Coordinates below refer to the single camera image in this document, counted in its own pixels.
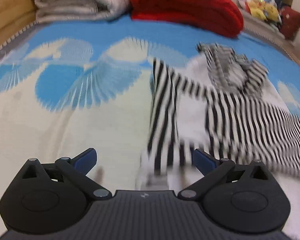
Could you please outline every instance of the screw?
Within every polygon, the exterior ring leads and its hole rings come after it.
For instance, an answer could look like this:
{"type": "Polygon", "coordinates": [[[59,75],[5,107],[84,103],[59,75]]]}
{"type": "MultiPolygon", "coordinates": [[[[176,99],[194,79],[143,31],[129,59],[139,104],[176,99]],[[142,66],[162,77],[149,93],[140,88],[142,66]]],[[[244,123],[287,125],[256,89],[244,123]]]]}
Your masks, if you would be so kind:
{"type": "Polygon", "coordinates": [[[100,189],[96,189],[93,194],[96,197],[106,197],[109,195],[109,191],[107,191],[106,189],[100,188],[100,189]]]}
{"type": "Polygon", "coordinates": [[[185,198],[195,197],[196,195],[197,195],[197,193],[190,189],[185,189],[185,190],[181,191],[181,196],[183,196],[185,198]]]}

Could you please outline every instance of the bed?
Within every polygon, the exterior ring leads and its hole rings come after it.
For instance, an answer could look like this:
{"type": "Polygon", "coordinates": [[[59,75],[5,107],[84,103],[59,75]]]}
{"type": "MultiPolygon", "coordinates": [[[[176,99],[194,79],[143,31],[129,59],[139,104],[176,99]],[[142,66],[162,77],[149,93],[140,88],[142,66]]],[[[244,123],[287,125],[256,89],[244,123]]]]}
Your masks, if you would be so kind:
{"type": "MultiPolygon", "coordinates": [[[[255,58],[300,117],[300,67],[280,46],[246,30],[228,39],[162,22],[32,22],[0,46],[0,197],[30,157],[50,163],[89,147],[88,174],[114,192],[135,189],[149,131],[153,58],[185,68],[196,45],[218,43],[255,58]]],[[[300,239],[300,180],[276,175],[292,206],[284,228],[300,239]]],[[[189,182],[200,176],[186,174],[189,182]]],[[[5,227],[0,219],[0,235],[5,227]]]]}

